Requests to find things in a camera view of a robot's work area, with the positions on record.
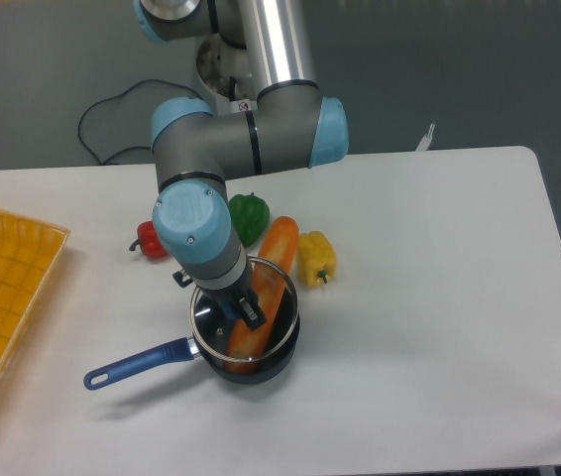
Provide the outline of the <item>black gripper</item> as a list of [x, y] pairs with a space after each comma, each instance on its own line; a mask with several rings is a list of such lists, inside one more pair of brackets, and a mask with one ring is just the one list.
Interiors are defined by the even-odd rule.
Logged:
[[172, 277], [181, 288], [195, 284], [209, 297], [234, 304], [239, 308], [246, 326], [258, 329], [266, 323], [266, 317], [252, 288], [252, 275], [252, 271], [245, 267], [234, 276], [226, 274], [212, 280], [194, 279], [184, 269], [175, 272]]

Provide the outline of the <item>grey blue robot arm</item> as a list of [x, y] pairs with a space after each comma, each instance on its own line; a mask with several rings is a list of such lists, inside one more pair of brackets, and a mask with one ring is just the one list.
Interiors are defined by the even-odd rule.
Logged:
[[344, 108], [319, 90], [298, 1], [138, 1], [134, 8], [150, 39], [217, 34], [246, 53], [254, 109], [216, 114], [204, 100], [177, 98], [155, 110], [159, 195], [152, 221], [192, 281], [257, 329], [266, 317], [231, 221], [226, 183], [343, 159]]

